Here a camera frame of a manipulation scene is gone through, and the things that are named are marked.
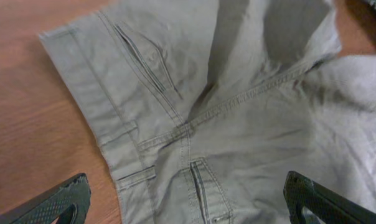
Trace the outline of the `grey shorts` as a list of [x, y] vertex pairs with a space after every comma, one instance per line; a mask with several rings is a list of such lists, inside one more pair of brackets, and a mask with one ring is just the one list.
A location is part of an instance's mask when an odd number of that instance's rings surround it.
[[288, 223], [295, 170], [376, 213], [376, 55], [331, 1], [118, 1], [40, 40], [123, 223]]

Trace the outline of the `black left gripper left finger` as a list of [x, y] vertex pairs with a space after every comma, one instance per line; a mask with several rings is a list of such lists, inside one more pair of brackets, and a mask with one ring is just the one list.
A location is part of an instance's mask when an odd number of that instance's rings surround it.
[[85, 223], [91, 190], [87, 175], [79, 173], [61, 184], [0, 215], [0, 223]]

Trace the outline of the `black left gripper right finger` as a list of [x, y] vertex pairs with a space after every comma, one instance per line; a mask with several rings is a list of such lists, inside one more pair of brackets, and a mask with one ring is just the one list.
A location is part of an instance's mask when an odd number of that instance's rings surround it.
[[283, 195], [291, 223], [376, 223], [376, 213], [289, 171]]

